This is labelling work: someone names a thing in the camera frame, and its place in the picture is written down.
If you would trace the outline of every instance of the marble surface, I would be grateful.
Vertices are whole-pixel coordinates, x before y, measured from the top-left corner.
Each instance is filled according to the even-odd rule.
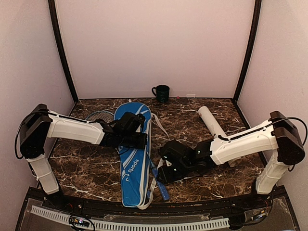
[[[156,99],[131,99],[149,106],[158,115],[169,138],[177,139],[192,148],[211,135],[197,110],[207,106],[227,135],[245,130],[230,99],[170,99],[161,104]],[[114,112],[128,99],[81,100],[71,116],[85,119],[99,110]],[[152,121],[151,157],[157,165],[158,149],[169,138]],[[112,148],[86,142],[59,139],[50,157],[51,167],[67,195],[82,198],[121,201],[120,159]],[[250,193],[253,180],[262,172],[263,164],[258,154],[243,157],[242,162],[230,168],[223,164],[207,175],[174,182],[166,186],[171,202],[190,202],[227,198]],[[154,202],[162,202],[158,188]]]

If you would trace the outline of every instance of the black frame edge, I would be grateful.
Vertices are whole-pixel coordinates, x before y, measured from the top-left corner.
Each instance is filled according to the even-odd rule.
[[[298,224],[298,220],[296,218],[296,214],[294,212],[294,209],[293,209],[293,206],[291,204],[291,200],[289,198],[289,195],[287,197],[285,197],[285,200],[287,202],[287,206],[288,206],[288,209],[290,211],[290,214],[291,214],[291,217],[292,217],[292,221],[293,221],[293,224],[294,226],[297,228],[296,231],[300,231],[300,227],[299,227],[299,224]]]
[[[28,194],[29,194],[29,189],[28,189],[26,197],[23,201],[23,204],[21,206],[20,213],[19,213],[19,216],[18,216],[18,220],[17,220],[16,226],[15,226],[15,231],[20,230],[20,226],[21,226],[21,223],[22,223],[23,218],[24,218],[24,211],[25,211],[27,204],[28,204]]]
[[[235,107],[237,113],[239,114],[239,116],[240,116],[242,122],[244,123],[244,126],[246,127],[246,129],[249,129],[250,126],[249,126],[249,124],[248,124],[248,122],[247,122],[245,116],[243,115],[243,113],[242,113],[242,111],[241,111],[239,105],[237,105],[237,102],[236,102],[234,99],[231,99],[231,102],[233,103],[233,105],[234,105],[234,107]],[[266,158],[265,158],[263,152],[258,152],[258,154],[259,154],[259,156],[260,156],[260,159],[261,159],[263,165],[266,166],[268,162],[267,162],[267,160],[266,160]]]
[[[255,8],[254,8],[254,14],[252,18],[252,23],[251,23],[251,29],[250,29],[250,34],[249,34],[249,39],[248,39],[248,44],[247,44],[247,49],[246,49],[246,54],[241,70],[241,74],[236,86],[236,90],[234,93],[233,99],[237,102],[240,98],[240,94],[244,85],[244,81],[246,78],[247,70],[249,67],[252,51],[254,48],[254,43],[256,40],[256,35],[257,35],[257,28],[258,28],[258,23],[259,23],[259,17],[260,17],[260,12],[261,12],[261,3],[262,0],[256,0],[255,2]]]
[[[73,79],[71,76],[71,73],[69,71],[66,55],[64,52],[64,46],[61,38],[61,33],[60,33],[60,28],[59,28],[59,22],[58,22],[58,17],[57,17],[57,11],[56,11],[56,6],[54,0],[48,0],[48,5],[49,5],[49,11],[50,11],[50,17],[51,17],[51,23],[52,23],[52,28],[53,28],[53,33],[54,37],[56,40],[62,68],[65,74],[65,78],[69,87],[69,90],[71,92],[72,98],[75,103],[78,102],[78,96],[77,92],[73,83]]]
[[[81,98],[79,100],[109,100],[109,99],[155,99],[155,97],[120,97],[120,98]],[[230,97],[180,97],[180,99],[220,99],[232,100]]]

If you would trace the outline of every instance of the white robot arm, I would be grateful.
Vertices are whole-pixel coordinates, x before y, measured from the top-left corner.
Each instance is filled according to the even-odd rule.
[[[49,111],[39,104],[21,123],[16,139],[15,153],[18,159],[25,158],[50,201],[59,207],[65,205],[61,187],[51,170],[44,152],[46,138],[65,138],[85,141],[100,146],[117,148],[119,145],[144,149],[147,143],[145,133],[136,132],[142,128],[145,118],[142,114],[125,113],[120,120],[106,123],[103,120],[86,121]],[[17,155],[17,137],[20,137],[20,152]]]
[[[273,155],[253,187],[258,194],[269,194],[288,167],[305,157],[296,126],[280,112],[272,112],[269,120],[228,137],[208,108],[202,107],[198,113],[214,138],[198,143],[194,150],[177,141],[167,142],[159,154],[172,165],[159,168],[162,182],[180,180],[191,171],[204,174],[212,167],[239,157],[271,150]]]

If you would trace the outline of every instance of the pink wall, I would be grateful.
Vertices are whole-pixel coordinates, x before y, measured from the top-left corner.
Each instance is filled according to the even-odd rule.
[[[232,97],[254,2],[57,0],[79,97]]]
[[[13,151],[16,130],[38,103],[67,114],[73,107],[53,37],[48,1],[0,2],[0,227],[15,230],[29,186],[26,160]],[[48,143],[47,151],[53,142]]]
[[[263,1],[254,52],[239,100],[248,122],[254,126],[279,110],[308,123],[308,2]],[[303,126],[296,123],[301,137]],[[302,230],[308,227],[308,157],[284,184]]]

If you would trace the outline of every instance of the white cylinder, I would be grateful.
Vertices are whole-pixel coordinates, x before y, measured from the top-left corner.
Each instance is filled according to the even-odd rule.
[[[214,118],[208,107],[200,107],[198,110],[198,114],[202,118],[203,122],[205,123],[214,138],[216,138],[218,135],[221,135],[222,137],[227,137],[227,135],[225,134],[217,120]],[[238,157],[233,160],[229,160],[228,164],[230,167],[234,167],[237,166],[241,161],[242,159]]]

